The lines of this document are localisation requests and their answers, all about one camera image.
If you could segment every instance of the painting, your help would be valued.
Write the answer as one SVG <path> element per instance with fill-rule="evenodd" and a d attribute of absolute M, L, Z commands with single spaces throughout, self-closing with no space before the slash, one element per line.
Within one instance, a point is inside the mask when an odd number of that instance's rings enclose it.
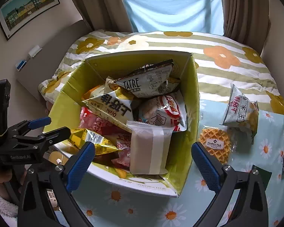
<path fill-rule="evenodd" d="M 0 24 L 6 39 L 8 40 L 33 18 L 59 3 L 59 0 L 6 1 L 0 9 Z"/>

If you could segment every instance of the screw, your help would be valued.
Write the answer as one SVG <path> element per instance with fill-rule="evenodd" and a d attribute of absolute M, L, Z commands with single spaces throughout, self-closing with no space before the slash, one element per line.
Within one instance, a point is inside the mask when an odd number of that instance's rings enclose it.
<path fill-rule="evenodd" d="M 224 170 L 225 171 L 230 171 L 231 170 L 231 166 L 230 165 L 225 165 L 224 166 Z"/>
<path fill-rule="evenodd" d="M 254 175 L 258 175 L 259 174 L 259 171 L 257 169 L 253 169 L 253 174 Z"/>
<path fill-rule="evenodd" d="M 35 172 L 35 170 L 33 168 L 30 168 L 30 169 L 27 170 L 28 174 L 33 174 L 34 172 Z"/>
<path fill-rule="evenodd" d="M 63 169 L 63 165 L 57 165 L 57 166 L 55 167 L 55 170 L 56 170 L 56 171 L 62 171 L 62 169 Z"/>

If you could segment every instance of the waffle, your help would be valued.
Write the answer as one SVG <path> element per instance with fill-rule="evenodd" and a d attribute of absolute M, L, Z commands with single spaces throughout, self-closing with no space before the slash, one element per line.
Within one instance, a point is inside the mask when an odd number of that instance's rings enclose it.
<path fill-rule="evenodd" d="M 218 139 L 220 141 L 223 141 L 223 149 L 212 149 L 205 146 L 206 139 Z M 222 164 L 227 162 L 230 152 L 230 139 L 229 135 L 225 131 L 212 128 L 202 129 L 199 142 L 202 143 L 202 145 L 206 148 L 210 155 L 214 155 Z"/>

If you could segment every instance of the gray headboard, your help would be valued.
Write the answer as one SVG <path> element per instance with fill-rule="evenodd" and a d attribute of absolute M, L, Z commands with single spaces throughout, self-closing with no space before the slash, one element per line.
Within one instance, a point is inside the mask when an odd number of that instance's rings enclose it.
<path fill-rule="evenodd" d="M 30 59 L 23 69 L 16 71 L 17 80 L 31 93 L 37 100 L 45 103 L 43 97 L 38 92 L 38 85 L 46 79 L 50 79 L 69 47 L 80 37 L 88 34 L 90 29 L 83 20 L 72 24 L 53 36 L 42 50 Z"/>

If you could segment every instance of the wall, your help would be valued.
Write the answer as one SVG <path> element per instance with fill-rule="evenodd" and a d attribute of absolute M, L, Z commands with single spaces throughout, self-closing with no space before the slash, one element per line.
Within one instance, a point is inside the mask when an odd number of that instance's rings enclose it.
<path fill-rule="evenodd" d="M 271 27 L 261 57 L 284 97 L 284 6 L 280 0 L 269 0 L 269 18 Z"/>
<path fill-rule="evenodd" d="M 8 125 L 22 120 L 45 116 L 44 107 L 15 79 L 15 64 L 26 59 L 35 45 L 42 47 L 61 29 L 82 19 L 72 0 L 59 0 L 60 4 L 35 17 L 8 41 L 0 28 L 0 79 L 11 83 Z"/>

